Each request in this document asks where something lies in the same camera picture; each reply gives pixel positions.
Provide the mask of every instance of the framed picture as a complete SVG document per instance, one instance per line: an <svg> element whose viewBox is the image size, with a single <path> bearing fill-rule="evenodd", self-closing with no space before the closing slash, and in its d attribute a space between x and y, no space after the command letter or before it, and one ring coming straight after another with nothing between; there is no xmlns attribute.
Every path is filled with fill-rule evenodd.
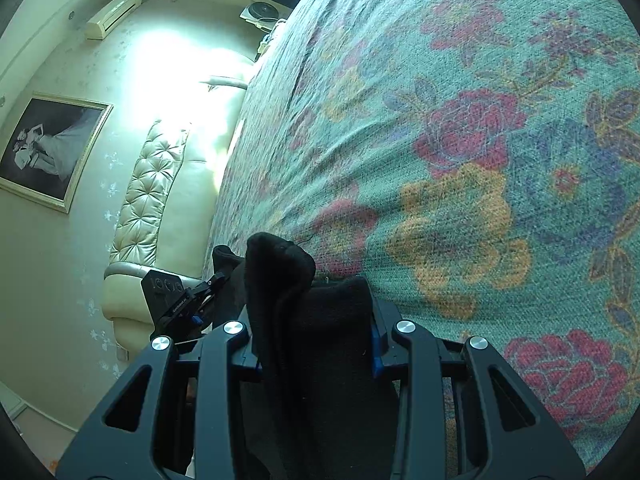
<svg viewBox="0 0 640 480"><path fill-rule="evenodd" d="M0 187L69 212L80 174L112 105L34 94L0 158Z"/></svg>

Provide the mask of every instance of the teal fabric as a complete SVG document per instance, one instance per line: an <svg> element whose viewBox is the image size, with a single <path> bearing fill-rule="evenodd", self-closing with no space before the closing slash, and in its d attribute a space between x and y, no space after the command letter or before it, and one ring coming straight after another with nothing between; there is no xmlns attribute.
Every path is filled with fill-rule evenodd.
<svg viewBox="0 0 640 480"><path fill-rule="evenodd" d="M487 337L592 468L640 400L639 104L617 0L303 0L210 243L295 240L319 278Z"/></svg>

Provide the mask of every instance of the metal screw cap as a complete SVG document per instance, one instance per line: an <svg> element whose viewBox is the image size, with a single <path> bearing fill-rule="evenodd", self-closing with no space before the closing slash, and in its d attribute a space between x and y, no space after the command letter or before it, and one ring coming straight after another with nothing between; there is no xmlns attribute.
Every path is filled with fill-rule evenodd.
<svg viewBox="0 0 640 480"><path fill-rule="evenodd" d="M402 321L398 322L396 328L398 329L398 332L402 332L403 334L410 334L415 330L415 323L413 321L407 321L403 319Z"/></svg>
<svg viewBox="0 0 640 480"><path fill-rule="evenodd" d="M231 335L239 334L244 330L244 325L239 321L229 321L225 325L225 332Z"/></svg>
<svg viewBox="0 0 640 480"><path fill-rule="evenodd" d="M479 335L473 336L469 340L469 344L476 350L484 350L489 346L487 340L484 337L480 337Z"/></svg>
<svg viewBox="0 0 640 480"><path fill-rule="evenodd" d="M163 335L161 335L160 337L156 337L151 342L151 346L153 347L154 350L166 350L167 348L169 348L170 344L171 344L171 340L168 337Z"/></svg>

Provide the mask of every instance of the wall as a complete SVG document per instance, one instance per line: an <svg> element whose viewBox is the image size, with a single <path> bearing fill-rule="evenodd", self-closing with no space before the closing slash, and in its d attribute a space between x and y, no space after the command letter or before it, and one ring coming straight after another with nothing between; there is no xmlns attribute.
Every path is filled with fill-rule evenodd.
<svg viewBox="0 0 640 480"><path fill-rule="evenodd" d="M0 383L0 404L9 418L15 418L25 408L24 401L3 383Z"/></svg>
<svg viewBox="0 0 640 480"><path fill-rule="evenodd" d="M110 0L24 0L0 38L0 124L38 67Z"/></svg>
<svg viewBox="0 0 640 480"><path fill-rule="evenodd" d="M198 81L234 53L255 57L263 34L239 19L250 2L230 1L148 0L102 42L71 30L0 131L6 143L33 91L114 105L69 215L0 190L0 377L73 428L126 367L99 302L117 212L146 133L168 117L206 127L216 119L207 115L214 92Z"/></svg>

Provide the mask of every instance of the yellow flower pattern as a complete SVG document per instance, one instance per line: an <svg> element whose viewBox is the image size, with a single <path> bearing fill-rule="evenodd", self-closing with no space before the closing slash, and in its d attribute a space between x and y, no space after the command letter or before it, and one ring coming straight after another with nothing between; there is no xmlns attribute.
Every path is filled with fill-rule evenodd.
<svg viewBox="0 0 640 480"><path fill-rule="evenodd" d="M347 117L347 114L366 115L363 107L364 87L364 81L358 75L356 67L344 72L329 90L327 99L322 104L322 110L327 118L332 123L339 123Z"/></svg>
<svg viewBox="0 0 640 480"><path fill-rule="evenodd" d="M320 49L320 59L331 61L335 56L344 51L349 35L344 27L337 27L327 34Z"/></svg>
<svg viewBox="0 0 640 480"><path fill-rule="evenodd" d="M387 239L386 251L412 269L418 290L444 317L473 316L477 298L470 286L499 290L526 279L529 246L509 238L513 220L504 187L503 174L465 164L440 180L401 189L406 220Z"/></svg>

